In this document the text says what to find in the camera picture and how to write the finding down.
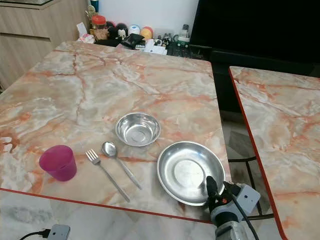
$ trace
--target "paper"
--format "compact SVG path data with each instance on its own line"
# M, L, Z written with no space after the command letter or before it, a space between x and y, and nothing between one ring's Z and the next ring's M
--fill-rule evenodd
M153 54L161 54L166 55L167 51L164 46L154 46L155 41L153 39L148 39L145 43L144 52L153 53Z
M79 24L76 25L76 28L78 29L79 32L79 37L81 37L84 34L87 34L87 29L86 26L84 25L83 22L80 22Z

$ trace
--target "stainless steel plate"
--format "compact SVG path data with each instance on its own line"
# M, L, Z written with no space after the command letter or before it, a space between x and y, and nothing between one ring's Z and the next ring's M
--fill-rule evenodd
M160 124L153 116L144 112L132 112L117 122L115 133L125 144L143 147L159 137Z
M170 196L192 206L207 202L207 176L214 178L219 194L224 190L225 171L218 157L191 141L176 142L164 149L157 160L157 174Z

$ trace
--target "marble table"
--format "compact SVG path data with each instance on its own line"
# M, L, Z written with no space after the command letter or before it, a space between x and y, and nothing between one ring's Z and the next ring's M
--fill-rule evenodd
M130 112L156 117L161 134L146 147L131 147L116 137L117 120ZM79 42L62 43L0 95L0 189L50 199L126 209L195 221L208 221L208 209L181 204L161 187L159 153L178 141L193 141L230 169L211 64ZM139 190L119 164L101 153L113 141L118 158L141 182ZM77 174L59 182L39 166L54 145L72 148ZM85 151L99 153L101 164L129 194L126 202Z
M283 239L319 239L320 78L230 67Z

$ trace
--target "plush toy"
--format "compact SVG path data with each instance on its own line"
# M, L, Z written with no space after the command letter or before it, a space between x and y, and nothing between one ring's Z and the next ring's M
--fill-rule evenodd
M128 36L128 28L124 23L118 23L115 28L117 29L118 39L123 40Z
M140 27L138 25L131 25L128 29L128 35L130 34L140 34Z
M126 31L124 29L118 29L118 39L125 39L126 38Z
M144 28L142 28L140 32L140 35L144 36L144 40L152 39L153 34L154 34L153 30L149 26L145 26Z
M106 21L106 28L108 29L108 28L111 28L111 27L113 27L113 28L116 27L114 22L113 21Z
M118 37L118 30L113 26L108 27L108 39L114 40L117 37Z

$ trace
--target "plastic cup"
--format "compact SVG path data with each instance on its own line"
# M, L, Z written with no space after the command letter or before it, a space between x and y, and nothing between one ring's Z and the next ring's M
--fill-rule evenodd
M72 179L77 166L72 149L65 145L50 147L40 157L40 167L59 181Z

